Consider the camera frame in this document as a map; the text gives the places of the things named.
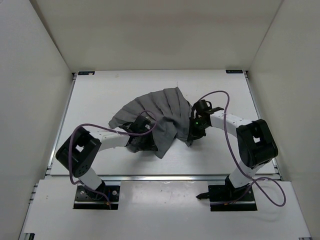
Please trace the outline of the grey pleated skirt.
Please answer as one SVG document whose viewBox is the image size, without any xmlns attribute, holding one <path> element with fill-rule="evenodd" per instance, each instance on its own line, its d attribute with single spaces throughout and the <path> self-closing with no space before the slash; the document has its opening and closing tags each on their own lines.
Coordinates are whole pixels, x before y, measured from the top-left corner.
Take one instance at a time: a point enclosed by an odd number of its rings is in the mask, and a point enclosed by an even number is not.
<svg viewBox="0 0 320 240">
<path fill-rule="evenodd" d="M 174 139 L 187 142 L 191 111 L 192 106 L 178 87 L 165 88 L 138 96 L 125 104 L 108 125 L 111 129 L 118 128 L 125 123 L 134 122 L 140 113 L 149 117 L 152 123 L 157 122 L 152 136 L 157 147 L 155 155 L 162 159 Z"/>
</svg>

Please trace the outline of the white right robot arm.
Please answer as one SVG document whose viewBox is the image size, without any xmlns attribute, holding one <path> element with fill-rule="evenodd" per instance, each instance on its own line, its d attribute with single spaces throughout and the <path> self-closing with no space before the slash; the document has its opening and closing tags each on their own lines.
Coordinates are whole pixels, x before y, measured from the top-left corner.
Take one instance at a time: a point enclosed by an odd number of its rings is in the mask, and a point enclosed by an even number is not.
<svg viewBox="0 0 320 240">
<path fill-rule="evenodd" d="M 267 122 L 263 119 L 248 120 L 224 110 L 209 110 L 189 118 L 188 141 L 193 142 L 206 135 L 206 129 L 212 127 L 224 131 L 237 139 L 240 161 L 236 160 L 236 169 L 225 180 L 224 195 L 236 200 L 242 195 L 242 187 L 247 186 L 257 171 L 278 155 L 278 147 Z"/>
</svg>

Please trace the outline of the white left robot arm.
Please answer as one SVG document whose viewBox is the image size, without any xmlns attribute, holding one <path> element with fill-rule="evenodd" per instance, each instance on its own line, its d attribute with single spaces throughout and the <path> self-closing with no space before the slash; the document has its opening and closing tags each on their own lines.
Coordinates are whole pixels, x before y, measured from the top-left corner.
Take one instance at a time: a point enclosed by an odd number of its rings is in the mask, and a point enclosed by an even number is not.
<svg viewBox="0 0 320 240">
<path fill-rule="evenodd" d="M 152 135 L 156 125 L 142 115 L 116 129 L 102 128 L 97 132 L 86 130 L 82 124 L 57 150 L 55 158 L 68 170 L 72 182 L 77 178 L 93 199 L 99 199 L 104 195 L 105 184 L 92 169 L 98 152 L 117 147 L 133 153 L 156 151 Z"/>
</svg>

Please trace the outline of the dark label sticker right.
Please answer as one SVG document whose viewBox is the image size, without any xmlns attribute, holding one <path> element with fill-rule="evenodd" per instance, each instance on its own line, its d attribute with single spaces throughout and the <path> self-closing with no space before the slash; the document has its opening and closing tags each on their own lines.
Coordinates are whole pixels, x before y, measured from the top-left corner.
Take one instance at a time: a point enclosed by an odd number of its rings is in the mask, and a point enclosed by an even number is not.
<svg viewBox="0 0 320 240">
<path fill-rule="evenodd" d="M 226 69 L 225 72 L 227 74 L 243 74 L 241 69 Z"/>
</svg>

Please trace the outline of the dark label sticker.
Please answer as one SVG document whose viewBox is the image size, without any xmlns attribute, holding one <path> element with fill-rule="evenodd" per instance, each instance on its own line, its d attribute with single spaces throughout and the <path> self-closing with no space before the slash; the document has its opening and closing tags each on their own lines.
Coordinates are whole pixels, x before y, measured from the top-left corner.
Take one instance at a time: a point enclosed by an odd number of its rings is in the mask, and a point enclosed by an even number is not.
<svg viewBox="0 0 320 240">
<path fill-rule="evenodd" d="M 225 72 L 227 74 L 243 74 L 241 69 L 226 69 Z"/>
<path fill-rule="evenodd" d="M 77 73 L 78 76 L 93 76 L 95 71 L 79 71 Z"/>
</svg>

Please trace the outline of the dark label sticker left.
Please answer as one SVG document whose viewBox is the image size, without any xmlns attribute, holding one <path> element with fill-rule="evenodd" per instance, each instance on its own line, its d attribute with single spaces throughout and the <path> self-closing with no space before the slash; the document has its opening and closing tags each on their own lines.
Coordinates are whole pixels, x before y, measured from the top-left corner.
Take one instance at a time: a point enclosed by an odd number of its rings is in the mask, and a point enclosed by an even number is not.
<svg viewBox="0 0 320 240">
<path fill-rule="evenodd" d="M 95 71 L 79 71 L 77 73 L 78 76 L 93 76 Z"/>
</svg>

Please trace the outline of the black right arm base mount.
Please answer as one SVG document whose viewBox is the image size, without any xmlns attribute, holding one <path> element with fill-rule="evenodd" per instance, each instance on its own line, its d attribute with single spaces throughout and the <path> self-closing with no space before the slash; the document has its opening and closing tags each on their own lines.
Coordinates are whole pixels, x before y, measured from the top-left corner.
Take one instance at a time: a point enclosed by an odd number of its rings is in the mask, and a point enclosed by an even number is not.
<svg viewBox="0 0 320 240">
<path fill-rule="evenodd" d="M 257 204 L 252 187 L 231 189 L 225 185 L 209 185 L 208 191 L 196 196 L 198 200 L 209 199 L 211 212 L 254 212 Z"/>
</svg>

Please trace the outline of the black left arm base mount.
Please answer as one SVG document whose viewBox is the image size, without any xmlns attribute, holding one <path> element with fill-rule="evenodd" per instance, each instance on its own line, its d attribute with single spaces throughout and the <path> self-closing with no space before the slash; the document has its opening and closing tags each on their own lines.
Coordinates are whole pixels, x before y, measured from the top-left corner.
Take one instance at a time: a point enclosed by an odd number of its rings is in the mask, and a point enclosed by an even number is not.
<svg viewBox="0 0 320 240">
<path fill-rule="evenodd" d="M 86 189 L 82 185 L 76 188 L 73 209 L 76 210 L 118 210 L 121 186 L 106 185 L 103 193 L 107 199 L 98 193 L 94 193 Z"/>
</svg>

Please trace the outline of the aluminium table edge rail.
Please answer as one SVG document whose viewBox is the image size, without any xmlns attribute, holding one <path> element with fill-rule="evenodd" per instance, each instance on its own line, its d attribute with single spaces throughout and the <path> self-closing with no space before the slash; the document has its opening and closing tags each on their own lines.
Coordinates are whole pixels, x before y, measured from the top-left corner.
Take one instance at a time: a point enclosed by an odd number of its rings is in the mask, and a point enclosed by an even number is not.
<svg viewBox="0 0 320 240">
<path fill-rule="evenodd" d="M 104 181 L 223 181 L 227 175 L 104 175 L 100 178 Z M 279 174 L 256 175 L 259 177 L 268 177 L 274 180 L 281 180 Z M 46 175 L 45 180 L 70 180 L 66 175 Z"/>
</svg>

